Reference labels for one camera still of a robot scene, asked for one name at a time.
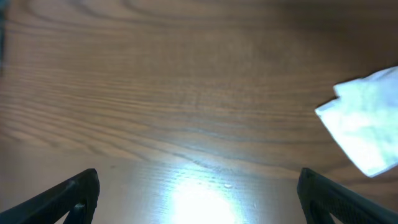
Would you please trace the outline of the khaki green shorts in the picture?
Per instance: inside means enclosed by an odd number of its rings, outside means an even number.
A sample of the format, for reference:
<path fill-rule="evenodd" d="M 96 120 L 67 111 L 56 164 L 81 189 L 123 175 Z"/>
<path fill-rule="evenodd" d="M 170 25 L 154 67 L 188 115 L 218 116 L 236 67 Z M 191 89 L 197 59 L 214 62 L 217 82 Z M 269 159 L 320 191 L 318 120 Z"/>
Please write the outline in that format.
<path fill-rule="evenodd" d="M 4 46 L 6 35 L 6 17 L 9 0 L 0 0 L 0 68 L 2 73 L 4 63 Z"/>

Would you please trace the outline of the white garment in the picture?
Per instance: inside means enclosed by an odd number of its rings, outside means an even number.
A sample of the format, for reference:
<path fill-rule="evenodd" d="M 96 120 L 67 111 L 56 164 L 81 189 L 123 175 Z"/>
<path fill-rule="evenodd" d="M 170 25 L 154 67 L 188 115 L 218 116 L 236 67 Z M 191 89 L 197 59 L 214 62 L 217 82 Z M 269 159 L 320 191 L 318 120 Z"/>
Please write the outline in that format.
<path fill-rule="evenodd" d="M 315 113 L 353 164 L 375 177 L 397 165 L 397 67 L 336 84 Z"/>

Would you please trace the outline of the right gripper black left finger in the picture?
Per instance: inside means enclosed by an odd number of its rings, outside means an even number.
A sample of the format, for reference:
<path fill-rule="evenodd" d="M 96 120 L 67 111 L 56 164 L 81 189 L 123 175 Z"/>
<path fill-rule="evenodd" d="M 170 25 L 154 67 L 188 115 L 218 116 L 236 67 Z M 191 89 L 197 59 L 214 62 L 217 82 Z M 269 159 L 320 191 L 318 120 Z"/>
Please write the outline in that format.
<path fill-rule="evenodd" d="M 100 194 L 95 169 L 87 169 L 35 197 L 1 212 L 1 223 L 53 224 L 64 215 L 65 223 L 87 223 L 93 220 Z"/>

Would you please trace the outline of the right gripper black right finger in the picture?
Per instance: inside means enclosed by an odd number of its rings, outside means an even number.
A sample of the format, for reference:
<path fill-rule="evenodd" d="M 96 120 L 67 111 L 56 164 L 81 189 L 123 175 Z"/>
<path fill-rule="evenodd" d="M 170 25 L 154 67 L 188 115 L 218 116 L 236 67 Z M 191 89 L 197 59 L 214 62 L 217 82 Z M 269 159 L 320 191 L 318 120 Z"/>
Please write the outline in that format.
<path fill-rule="evenodd" d="M 397 213 L 388 210 L 346 187 L 303 168 L 297 193 L 307 223 L 397 223 Z"/>

